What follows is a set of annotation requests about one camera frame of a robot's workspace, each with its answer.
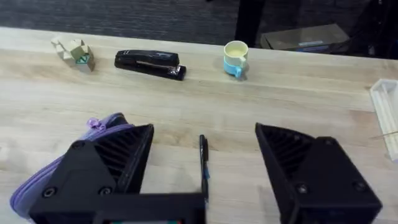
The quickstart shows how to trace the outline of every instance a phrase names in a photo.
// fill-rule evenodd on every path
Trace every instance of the light wood tabletop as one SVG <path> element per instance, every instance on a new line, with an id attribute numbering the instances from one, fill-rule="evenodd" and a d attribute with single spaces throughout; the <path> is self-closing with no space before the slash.
<path id="1" fill-rule="evenodd" d="M 61 33 L 0 34 L 1 223 L 26 223 L 9 208 L 13 191 L 62 155 L 88 118 L 114 112 L 154 124 L 146 193 L 197 191 L 198 138 L 208 138 L 208 223 L 279 223 L 256 122 L 336 138 L 383 202 L 375 223 L 398 223 L 398 165 L 371 139 L 381 131 L 369 96 L 379 78 L 398 79 L 396 61 L 250 49 L 248 79 L 238 81 L 223 71 L 223 46 L 62 34 L 92 48 L 87 75 L 58 58 L 50 39 Z M 178 53 L 185 80 L 115 68 L 124 49 Z"/>

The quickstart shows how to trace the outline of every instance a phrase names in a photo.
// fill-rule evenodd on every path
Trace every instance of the black stapler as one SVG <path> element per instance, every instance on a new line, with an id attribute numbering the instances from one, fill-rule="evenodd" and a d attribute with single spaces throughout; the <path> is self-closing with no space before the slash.
<path id="1" fill-rule="evenodd" d="M 187 68 L 179 64 L 178 54 L 156 50 L 121 50 L 114 59 L 117 68 L 182 81 Z"/>

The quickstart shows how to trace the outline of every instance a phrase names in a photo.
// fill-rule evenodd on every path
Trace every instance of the yellow liquid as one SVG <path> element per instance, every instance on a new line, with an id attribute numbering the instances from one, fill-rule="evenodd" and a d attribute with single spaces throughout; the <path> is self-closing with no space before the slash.
<path id="1" fill-rule="evenodd" d="M 231 57 L 240 57 L 244 55 L 244 52 L 240 50 L 230 50 L 228 51 L 228 55 Z"/>

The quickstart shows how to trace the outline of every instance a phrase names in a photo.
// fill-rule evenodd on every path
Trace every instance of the black pen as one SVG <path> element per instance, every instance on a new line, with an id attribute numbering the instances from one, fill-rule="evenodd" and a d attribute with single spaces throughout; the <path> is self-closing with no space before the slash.
<path id="1" fill-rule="evenodd" d="M 209 185 L 208 179 L 210 178 L 209 171 L 207 168 L 207 161 L 209 160 L 209 148 L 207 139 L 204 135 L 199 136 L 199 147 L 200 147 L 200 167 L 201 167 L 201 190 L 205 195 L 205 200 L 209 200 Z"/>

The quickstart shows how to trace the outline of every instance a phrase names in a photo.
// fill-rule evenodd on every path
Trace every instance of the purple zipper pouch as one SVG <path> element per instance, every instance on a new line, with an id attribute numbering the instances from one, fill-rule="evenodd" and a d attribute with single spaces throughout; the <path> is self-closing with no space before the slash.
<path id="1" fill-rule="evenodd" d="M 90 118 L 87 121 L 87 125 L 90 129 L 82 135 L 79 140 L 93 141 L 107 134 L 134 126 L 126 121 L 122 113 L 111 114 L 102 120 Z M 36 172 L 13 193 L 10 198 L 10 206 L 20 217 L 28 220 L 30 219 L 29 209 L 36 198 L 41 194 L 44 186 L 50 180 L 51 175 L 62 158 L 63 156 L 60 156 L 43 169 Z"/>

